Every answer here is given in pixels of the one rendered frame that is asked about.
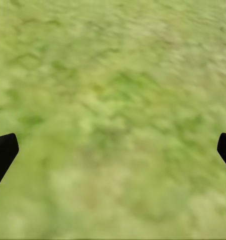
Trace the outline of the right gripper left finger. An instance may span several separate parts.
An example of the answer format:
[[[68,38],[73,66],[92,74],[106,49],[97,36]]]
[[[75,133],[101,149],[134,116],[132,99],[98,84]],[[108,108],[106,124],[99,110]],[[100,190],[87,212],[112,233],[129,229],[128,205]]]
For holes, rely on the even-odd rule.
[[[15,133],[0,136],[0,182],[19,152]]]

